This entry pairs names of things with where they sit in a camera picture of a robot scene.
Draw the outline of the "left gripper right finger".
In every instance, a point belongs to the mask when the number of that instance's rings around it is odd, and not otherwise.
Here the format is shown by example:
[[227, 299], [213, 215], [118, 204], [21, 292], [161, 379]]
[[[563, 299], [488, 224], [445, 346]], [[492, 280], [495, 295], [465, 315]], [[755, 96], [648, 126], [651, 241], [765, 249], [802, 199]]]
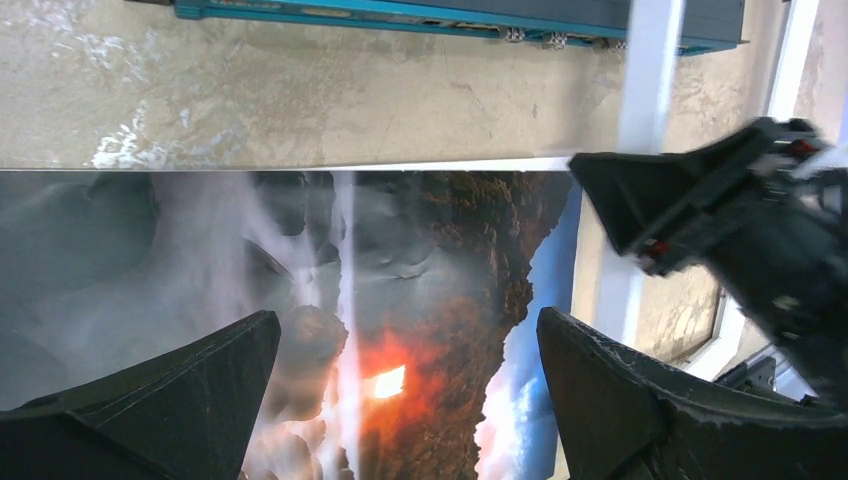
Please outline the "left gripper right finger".
[[702, 380], [555, 308], [537, 339], [574, 479], [843, 479], [847, 417]]

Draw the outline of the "white picture frame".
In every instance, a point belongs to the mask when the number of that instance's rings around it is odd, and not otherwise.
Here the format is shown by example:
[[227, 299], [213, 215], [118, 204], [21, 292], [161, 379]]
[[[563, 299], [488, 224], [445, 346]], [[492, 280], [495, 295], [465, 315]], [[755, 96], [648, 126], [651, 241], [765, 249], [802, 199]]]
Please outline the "white picture frame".
[[[652, 174], [665, 169], [671, 160], [658, 150], [670, 111], [684, 9], [682, 1], [636, 1], [630, 9], [619, 151], [589, 161], [593, 172], [622, 188], [622, 200], [639, 187], [652, 186]], [[778, 121], [793, 115], [817, 11], [815, 1], [792, 1], [778, 10], [782, 37], [762, 103], [763, 112]], [[645, 276], [636, 260], [618, 254], [617, 246], [614, 238], [608, 238], [601, 252], [593, 325], [613, 340], [632, 346]], [[729, 295], [721, 295], [713, 336], [686, 360], [685, 372], [705, 380], [716, 378], [736, 355], [744, 322], [737, 303]]]

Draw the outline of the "landscape photo print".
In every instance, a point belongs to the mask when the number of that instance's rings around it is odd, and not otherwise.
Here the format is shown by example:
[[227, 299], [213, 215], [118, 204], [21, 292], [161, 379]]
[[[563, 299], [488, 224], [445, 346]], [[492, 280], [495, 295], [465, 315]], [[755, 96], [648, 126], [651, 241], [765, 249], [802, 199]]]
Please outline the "landscape photo print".
[[272, 311], [235, 479], [547, 479], [570, 173], [1, 175], [1, 414]]

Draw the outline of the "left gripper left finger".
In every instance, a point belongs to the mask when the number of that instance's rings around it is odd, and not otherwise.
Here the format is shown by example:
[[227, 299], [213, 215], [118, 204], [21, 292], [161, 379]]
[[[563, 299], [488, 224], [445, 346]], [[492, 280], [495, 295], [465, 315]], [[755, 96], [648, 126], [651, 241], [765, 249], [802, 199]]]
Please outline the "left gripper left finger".
[[1, 414], [4, 479], [235, 479], [281, 327], [257, 311], [191, 344]]

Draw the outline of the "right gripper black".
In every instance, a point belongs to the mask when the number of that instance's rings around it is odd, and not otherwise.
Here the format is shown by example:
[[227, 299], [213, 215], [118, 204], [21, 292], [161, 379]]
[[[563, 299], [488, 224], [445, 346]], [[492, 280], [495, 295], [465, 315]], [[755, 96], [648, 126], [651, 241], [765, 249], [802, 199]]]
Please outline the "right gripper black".
[[847, 405], [847, 169], [802, 119], [754, 154], [579, 153], [569, 168], [614, 251], [639, 255], [702, 215], [729, 225], [702, 260], [812, 390]]

